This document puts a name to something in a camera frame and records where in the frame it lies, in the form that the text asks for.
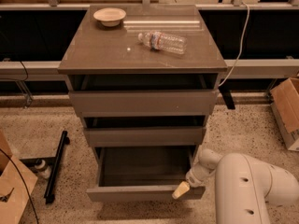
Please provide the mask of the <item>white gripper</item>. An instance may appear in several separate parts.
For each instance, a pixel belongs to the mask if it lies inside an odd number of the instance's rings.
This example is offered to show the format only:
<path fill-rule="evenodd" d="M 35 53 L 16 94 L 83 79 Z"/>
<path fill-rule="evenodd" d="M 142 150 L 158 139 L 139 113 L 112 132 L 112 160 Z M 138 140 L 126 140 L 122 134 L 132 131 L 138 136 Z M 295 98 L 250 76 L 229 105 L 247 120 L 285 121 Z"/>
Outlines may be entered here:
<path fill-rule="evenodd" d="M 198 188 L 204 181 L 213 176 L 214 169 L 209 169 L 203 166 L 201 163 L 196 163 L 186 174 L 186 181 L 182 181 L 172 194 L 172 197 L 176 200 L 192 188 Z"/>

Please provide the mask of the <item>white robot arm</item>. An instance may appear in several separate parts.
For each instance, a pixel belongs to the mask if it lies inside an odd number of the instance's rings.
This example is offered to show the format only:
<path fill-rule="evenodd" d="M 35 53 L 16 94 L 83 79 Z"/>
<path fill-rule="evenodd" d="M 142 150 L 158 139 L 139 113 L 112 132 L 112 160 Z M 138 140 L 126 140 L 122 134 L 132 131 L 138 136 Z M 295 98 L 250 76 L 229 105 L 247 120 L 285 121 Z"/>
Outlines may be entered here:
<path fill-rule="evenodd" d="M 211 150 L 200 152 L 172 197 L 180 198 L 208 177 L 215 177 L 217 224 L 270 224 L 267 205 L 289 205 L 299 198 L 292 173 L 251 156 Z"/>

